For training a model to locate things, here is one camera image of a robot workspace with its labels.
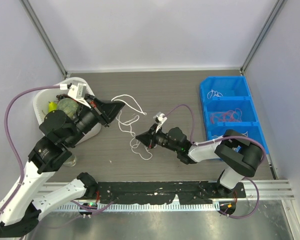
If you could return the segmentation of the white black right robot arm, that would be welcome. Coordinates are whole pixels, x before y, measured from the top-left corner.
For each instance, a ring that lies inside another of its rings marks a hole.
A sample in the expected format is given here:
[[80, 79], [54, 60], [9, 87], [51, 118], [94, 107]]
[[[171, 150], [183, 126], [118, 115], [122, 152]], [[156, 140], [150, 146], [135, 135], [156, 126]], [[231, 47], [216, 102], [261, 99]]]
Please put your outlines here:
[[216, 193], [223, 198], [232, 194], [241, 180], [254, 177], [266, 157], [266, 150], [259, 142], [233, 129], [210, 141], [191, 142], [178, 127], [164, 133], [157, 126], [154, 124], [148, 131], [137, 135], [136, 139], [149, 149], [160, 146], [175, 152], [186, 165], [216, 159], [228, 165], [215, 186]]

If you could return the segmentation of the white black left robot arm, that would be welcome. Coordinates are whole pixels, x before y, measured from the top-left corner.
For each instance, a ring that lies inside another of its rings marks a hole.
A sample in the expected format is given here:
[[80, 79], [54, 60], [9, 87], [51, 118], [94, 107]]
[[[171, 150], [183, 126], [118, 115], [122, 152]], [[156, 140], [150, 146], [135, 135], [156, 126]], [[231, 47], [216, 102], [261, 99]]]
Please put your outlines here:
[[87, 104], [79, 103], [73, 117], [59, 109], [45, 116], [39, 126], [44, 136], [28, 155], [19, 179], [0, 201], [0, 238], [23, 237], [57, 207], [96, 195], [98, 183], [82, 172], [66, 186], [36, 198], [47, 180], [72, 157], [69, 148], [74, 148], [95, 125], [108, 127], [125, 106], [123, 102], [102, 101], [89, 94], [84, 100]]

